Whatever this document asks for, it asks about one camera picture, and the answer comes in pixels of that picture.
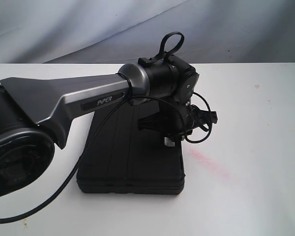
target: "pink mark on table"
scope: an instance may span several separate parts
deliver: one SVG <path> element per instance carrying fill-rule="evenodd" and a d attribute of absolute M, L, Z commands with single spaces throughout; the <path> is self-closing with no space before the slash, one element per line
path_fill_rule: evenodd
<path fill-rule="evenodd" d="M 204 156 L 203 154 L 201 154 L 200 152 L 196 151 L 196 150 L 189 150 L 190 154 L 195 157 L 198 161 L 200 161 L 201 163 L 204 163 L 205 166 L 214 174 L 223 177 L 223 178 L 230 178 L 230 174 L 218 163 L 216 163 L 215 161 L 213 161 L 212 159 Z"/>

